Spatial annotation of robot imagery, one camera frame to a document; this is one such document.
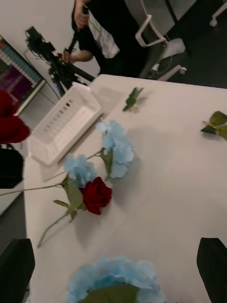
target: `red rose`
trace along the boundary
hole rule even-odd
[[[112,190],[107,187],[100,177],[93,182],[87,182],[85,188],[80,188],[87,210],[93,214],[101,214],[100,207],[109,204]]]
[[[11,96],[0,91],[0,144],[18,143],[30,135],[29,128],[17,116]]]

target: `chair armrest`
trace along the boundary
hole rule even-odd
[[[151,21],[152,16],[151,15],[147,15],[147,19],[144,21],[144,23],[142,24],[142,26],[140,27],[140,29],[138,30],[138,32],[136,33],[136,40],[138,41],[138,43],[142,46],[142,47],[150,47],[153,46],[155,44],[158,43],[162,43],[164,41],[166,41],[166,38],[162,37],[162,35],[159,33],[159,31],[156,29],[156,27],[154,26],[153,22]],[[146,42],[143,40],[142,38],[142,33],[145,30],[145,28],[147,27],[147,25],[150,25],[151,30],[155,33],[155,35],[157,36],[157,40],[146,44]]]

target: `video camera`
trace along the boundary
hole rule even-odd
[[[69,48],[65,49],[65,51],[68,51],[69,53],[72,52],[73,47],[78,40],[78,36],[79,31],[75,32]],[[86,85],[80,81],[79,77],[82,77],[89,82],[94,80],[93,76],[74,66],[72,63],[62,61],[60,56],[54,55],[53,52],[55,51],[55,48],[53,45],[50,42],[46,42],[42,35],[38,33],[34,27],[31,27],[26,31],[26,43],[34,56],[38,57],[39,59],[46,60],[49,63],[50,77],[53,83],[57,86],[61,96],[65,94],[65,89],[63,86],[68,90],[72,86],[73,82]]]

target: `person's hand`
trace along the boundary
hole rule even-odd
[[[75,55],[71,55],[69,52],[58,53],[58,55],[60,55],[62,61],[65,61],[66,63],[74,63],[77,60],[77,57]]]
[[[83,27],[88,26],[89,15],[83,14],[83,7],[80,5],[76,5],[74,20],[78,29],[82,29]]]

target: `person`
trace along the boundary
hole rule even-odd
[[[83,14],[87,6],[89,14]],[[147,48],[135,38],[139,29],[124,0],[75,0],[72,28],[79,29],[80,53],[65,52],[66,62],[87,62],[96,58],[100,73],[138,77],[146,58]]]

